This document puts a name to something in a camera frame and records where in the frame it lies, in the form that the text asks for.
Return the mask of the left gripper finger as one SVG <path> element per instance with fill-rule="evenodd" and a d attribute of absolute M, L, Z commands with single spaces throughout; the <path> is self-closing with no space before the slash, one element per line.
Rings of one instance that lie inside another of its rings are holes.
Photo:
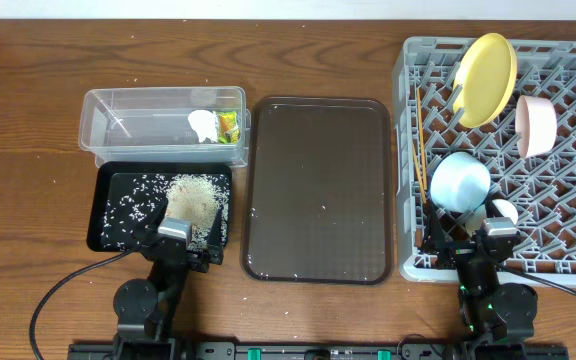
<path fill-rule="evenodd" d="M 137 245 L 152 245 L 159 240 L 158 228 L 162 223 L 168 206 L 168 200 L 162 202 L 145 218 L 143 224 L 137 225 L 132 231 L 132 238 Z"/>
<path fill-rule="evenodd" d="M 212 264 L 221 264 L 223 262 L 223 245 L 222 245 L 222 209 L 218 208 L 212 223 L 209 236 L 206 240 L 209 260 Z"/>

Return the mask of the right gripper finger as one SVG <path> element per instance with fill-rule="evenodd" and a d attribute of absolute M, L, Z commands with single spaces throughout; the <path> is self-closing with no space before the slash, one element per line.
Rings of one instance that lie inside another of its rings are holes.
<path fill-rule="evenodd" d="M 425 213 L 427 215 L 425 252 L 437 256 L 437 265 L 446 265 L 450 262 L 450 250 L 433 202 L 426 203 Z"/>
<path fill-rule="evenodd" d="M 503 197 L 496 193 L 489 193 L 485 199 L 485 210 L 487 218 L 500 218 L 503 217 L 502 211 L 494 203 L 495 200 L 503 200 Z"/>

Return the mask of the white cup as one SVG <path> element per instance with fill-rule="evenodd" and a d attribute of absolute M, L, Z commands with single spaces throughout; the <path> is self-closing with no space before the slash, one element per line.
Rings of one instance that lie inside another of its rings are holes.
<path fill-rule="evenodd" d="M 518 211 L 516 207 L 508 200 L 495 200 L 494 203 L 498 206 L 498 208 L 502 211 L 503 217 L 509 217 L 514 224 L 518 223 Z M 469 215 L 469 217 L 464 222 L 464 228 L 468 235 L 473 235 L 476 230 L 478 230 L 483 221 L 487 219 L 486 217 L 486 210 L 485 204 L 480 205 L 477 207 L 473 213 Z"/>

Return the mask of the light blue bowl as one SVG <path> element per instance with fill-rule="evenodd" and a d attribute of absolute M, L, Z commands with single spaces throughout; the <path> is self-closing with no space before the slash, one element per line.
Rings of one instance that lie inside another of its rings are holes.
<path fill-rule="evenodd" d="M 490 185 L 490 172 L 482 162 L 469 153 L 455 152 L 439 163 L 429 190 L 435 206 L 464 213 L 484 203 Z"/>

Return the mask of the rice food scraps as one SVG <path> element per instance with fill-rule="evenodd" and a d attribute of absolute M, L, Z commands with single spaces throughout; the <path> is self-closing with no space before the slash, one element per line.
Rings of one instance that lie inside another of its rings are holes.
<path fill-rule="evenodd" d="M 216 191 L 206 180 L 182 177 L 172 182 L 165 197 L 166 216 L 192 223 L 191 250 L 204 249 L 219 203 Z"/>

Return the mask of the pink bowl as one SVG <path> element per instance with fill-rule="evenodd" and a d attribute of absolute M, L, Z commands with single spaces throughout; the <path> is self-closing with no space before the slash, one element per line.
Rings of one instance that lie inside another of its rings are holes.
<path fill-rule="evenodd" d="M 549 99 L 521 95 L 516 106 L 515 133 L 522 159 L 548 153 L 557 136 L 557 114 Z"/>

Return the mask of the green snack wrapper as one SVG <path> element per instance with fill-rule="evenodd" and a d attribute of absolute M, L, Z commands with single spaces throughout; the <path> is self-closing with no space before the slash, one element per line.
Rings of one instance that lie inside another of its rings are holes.
<path fill-rule="evenodd" d="M 236 111 L 218 112 L 219 120 L 218 141 L 224 144 L 233 144 L 240 139 L 238 115 Z"/>

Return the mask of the white napkin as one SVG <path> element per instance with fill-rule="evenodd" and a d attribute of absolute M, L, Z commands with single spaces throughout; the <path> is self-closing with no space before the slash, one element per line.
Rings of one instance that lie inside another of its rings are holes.
<path fill-rule="evenodd" d="M 188 122 L 200 143 L 218 142 L 218 117 L 215 112 L 194 110 L 188 115 Z"/>

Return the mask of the yellow plate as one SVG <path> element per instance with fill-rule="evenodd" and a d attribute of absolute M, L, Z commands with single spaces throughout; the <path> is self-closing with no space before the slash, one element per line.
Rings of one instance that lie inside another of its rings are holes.
<path fill-rule="evenodd" d="M 461 87 L 453 111 L 462 109 L 459 123 L 477 128 L 492 122 L 513 93 L 518 59 L 510 42 L 501 34 L 488 33 L 468 48 L 462 57 L 453 87 Z"/>

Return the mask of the wooden chopstick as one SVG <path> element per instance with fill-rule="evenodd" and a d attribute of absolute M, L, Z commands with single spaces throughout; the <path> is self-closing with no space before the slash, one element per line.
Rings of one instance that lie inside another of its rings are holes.
<path fill-rule="evenodd" d="M 412 145 L 412 157 L 413 157 L 413 163 L 414 163 L 416 178 L 417 178 L 417 181 L 419 184 L 419 191 L 420 191 L 422 204 L 425 205 L 427 202 L 426 192 L 425 192 L 425 180 L 422 176 L 422 172 L 421 172 L 421 168 L 420 168 L 420 164 L 419 164 L 419 160 L 417 157 L 417 152 L 416 152 L 416 148 L 415 148 L 414 144 Z"/>
<path fill-rule="evenodd" d="M 419 141 L 420 141 L 420 150 L 421 150 L 421 174 L 423 176 L 423 189 L 427 191 L 427 172 L 426 172 L 426 154 L 425 154 L 425 141 L 424 141 L 424 119 L 422 114 L 422 97 L 420 93 L 420 87 L 416 87 L 416 106 L 417 106 L 417 123 L 418 123 L 418 133 L 419 133 Z"/>

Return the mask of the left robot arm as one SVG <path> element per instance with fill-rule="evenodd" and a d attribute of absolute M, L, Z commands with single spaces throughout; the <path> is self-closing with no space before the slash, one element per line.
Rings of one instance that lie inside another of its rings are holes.
<path fill-rule="evenodd" d="M 192 223 L 166 215 L 163 201 L 135 228 L 135 250 L 152 263 L 145 279 L 132 279 L 117 290 L 113 308 L 118 317 L 113 349 L 106 356 L 115 360 L 192 359 L 193 345 L 172 335 L 176 313 L 190 272 L 208 271 L 223 261 L 222 213 L 219 205 L 209 230 L 206 248 L 190 250 Z"/>

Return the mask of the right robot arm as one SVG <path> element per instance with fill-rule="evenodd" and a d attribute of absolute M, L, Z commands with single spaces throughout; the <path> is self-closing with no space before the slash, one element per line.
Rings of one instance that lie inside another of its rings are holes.
<path fill-rule="evenodd" d="M 458 300 L 469 337 L 444 348 L 444 359 L 525 359 L 524 340 L 534 335 L 536 291 L 525 284 L 501 283 L 497 266 L 512 254 L 518 230 L 509 217 L 483 220 L 462 241 L 447 238 L 434 203 L 424 206 L 427 230 L 422 250 L 437 256 L 437 266 L 456 270 Z"/>

